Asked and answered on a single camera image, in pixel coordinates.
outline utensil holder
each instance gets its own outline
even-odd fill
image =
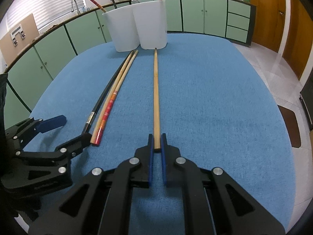
[[[150,1],[131,5],[143,49],[161,49],[167,44],[165,1]]]
[[[132,8],[127,5],[102,14],[117,52],[131,51],[140,44]]]

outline tiled floor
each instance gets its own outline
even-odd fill
[[[299,100],[299,93],[303,86],[281,55],[255,43],[252,43],[250,48],[234,45],[252,64],[272,93],[276,103],[292,110],[298,121],[301,147],[292,148],[295,161],[296,195],[295,206],[287,229],[289,231],[313,197],[313,162],[309,126]]]

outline brown floor mat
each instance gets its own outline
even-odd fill
[[[286,109],[279,105],[278,108],[281,111],[281,115],[283,116],[285,125],[287,127],[292,147],[296,148],[301,147],[300,132],[297,118],[295,117],[295,113],[292,110]]]

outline triangular cutout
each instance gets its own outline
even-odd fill
[[[70,215],[71,217],[76,217],[80,206],[85,198],[88,191],[89,185],[83,185],[76,194],[74,194],[70,199],[68,199],[61,207],[60,211]]]
[[[28,173],[28,180],[37,179],[46,175],[49,175],[51,171],[47,170],[30,170]]]
[[[243,215],[254,211],[253,206],[247,202],[247,200],[243,198],[230,184],[226,184],[225,187],[237,216],[242,217]]]

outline drawer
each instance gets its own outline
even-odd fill
[[[250,19],[248,19],[246,17],[239,16],[239,15],[232,14],[232,13],[228,13],[228,20],[227,20],[228,26],[235,26],[235,27],[239,27],[239,28],[244,29],[244,30],[248,30],[249,29],[249,22],[250,22]]]
[[[250,5],[228,0],[228,11],[250,18]]]
[[[246,30],[242,30],[232,26],[227,26],[226,38],[246,43],[247,35],[248,31]]]

